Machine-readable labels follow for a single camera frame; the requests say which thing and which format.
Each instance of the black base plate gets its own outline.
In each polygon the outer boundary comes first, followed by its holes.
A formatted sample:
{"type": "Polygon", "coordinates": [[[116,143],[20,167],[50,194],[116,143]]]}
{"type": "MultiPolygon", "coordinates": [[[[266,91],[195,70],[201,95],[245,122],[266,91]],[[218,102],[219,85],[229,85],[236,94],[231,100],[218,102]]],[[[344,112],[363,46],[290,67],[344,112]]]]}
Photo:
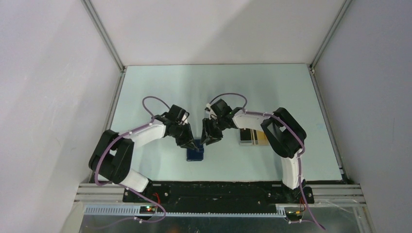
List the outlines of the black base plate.
{"type": "MultiPolygon", "coordinates": [[[[304,185],[308,203],[314,203],[312,189],[304,185]]],[[[153,182],[142,193],[168,212],[183,213],[276,213],[275,204],[299,203],[299,188],[274,182],[153,182]]],[[[147,201],[125,190],[123,202],[147,201]]]]}

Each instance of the white wall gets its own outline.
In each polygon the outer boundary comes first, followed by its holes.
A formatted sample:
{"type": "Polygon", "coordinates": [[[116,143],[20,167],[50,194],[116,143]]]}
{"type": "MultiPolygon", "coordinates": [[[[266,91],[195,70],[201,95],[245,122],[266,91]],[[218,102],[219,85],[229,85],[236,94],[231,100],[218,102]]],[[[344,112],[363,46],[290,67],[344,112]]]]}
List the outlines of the white wall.
{"type": "Polygon", "coordinates": [[[310,63],[343,0],[94,0],[126,65],[310,63]]]}
{"type": "Polygon", "coordinates": [[[58,232],[119,77],[79,0],[0,3],[0,228],[58,232]]]}
{"type": "Polygon", "coordinates": [[[411,232],[412,1],[356,0],[316,67],[378,232],[411,232]]]}

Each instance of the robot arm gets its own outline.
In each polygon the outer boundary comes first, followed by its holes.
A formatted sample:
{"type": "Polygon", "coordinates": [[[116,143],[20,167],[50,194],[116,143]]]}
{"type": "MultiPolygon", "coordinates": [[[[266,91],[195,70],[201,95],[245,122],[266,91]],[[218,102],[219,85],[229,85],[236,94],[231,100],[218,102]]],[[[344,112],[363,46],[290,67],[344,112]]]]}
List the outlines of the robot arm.
{"type": "Polygon", "coordinates": [[[98,171],[100,175],[113,183],[122,184],[142,192],[151,181],[130,168],[133,148],[141,147],[165,136],[172,136],[178,146],[196,149],[190,124],[187,121],[188,117],[188,112],[172,105],[168,112],[156,115],[149,124],[131,130],[124,137],[120,137],[118,133],[112,130],[106,130],[90,158],[89,168],[96,172],[98,162],[104,156],[98,171]],[[115,151],[115,155],[110,152],[104,155],[104,151],[114,140],[117,140],[117,142],[110,150],[115,151]]]}
{"type": "MultiPolygon", "coordinates": [[[[206,145],[220,141],[225,129],[253,129],[263,131],[272,149],[281,156],[283,177],[282,182],[290,189],[299,186],[299,168],[297,154],[301,148],[292,134],[284,130],[283,125],[264,113],[243,111],[242,108],[231,109],[222,99],[213,105],[206,105],[209,118],[203,119],[201,143],[206,145]]],[[[304,141],[306,132],[284,108],[279,108],[273,115],[279,117],[304,141]]]]}

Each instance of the blue block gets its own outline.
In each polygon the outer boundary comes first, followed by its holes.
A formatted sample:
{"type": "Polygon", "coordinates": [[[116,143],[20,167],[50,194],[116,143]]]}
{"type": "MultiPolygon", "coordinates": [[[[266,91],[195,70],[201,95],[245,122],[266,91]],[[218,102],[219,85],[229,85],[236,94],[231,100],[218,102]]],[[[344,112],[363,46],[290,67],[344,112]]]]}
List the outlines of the blue block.
{"type": "Polygon", "coordinates": [[[200,145],[200,139],[195,139],[194,143],[197,146],[197,150],[187,149],[186,151],[186,161],[202,161],[203,160],[203,153],[205,152],[205,148],[203,145],[200,145]]]}

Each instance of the red wire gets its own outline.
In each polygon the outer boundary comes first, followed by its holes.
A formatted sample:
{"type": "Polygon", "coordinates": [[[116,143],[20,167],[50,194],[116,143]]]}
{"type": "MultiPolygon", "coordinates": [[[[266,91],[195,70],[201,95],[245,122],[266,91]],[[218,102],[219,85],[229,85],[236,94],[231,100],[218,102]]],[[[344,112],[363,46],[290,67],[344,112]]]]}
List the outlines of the red wire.
{"type": "Polygon", "coordinates": [[[300,198],[300,209],[302,209],[302,204],[303,204],[303,207],[304,207],[304,209],[302,210],[302,212],[303,212],[303,211],[305,211],[305,210],[306,210],[306,205],[304,204],[303,199],[302,199],[302,198],[300,198]]]}
{"type": "Polygon", "coordinates": [[[159,194],[157,194],[157,193],[153,193],[153,196],[156,196],[156,197],[157,197],[157,203],[159,203],[159,204],[160,204],[160,197],[159,197],[159,194]]]}

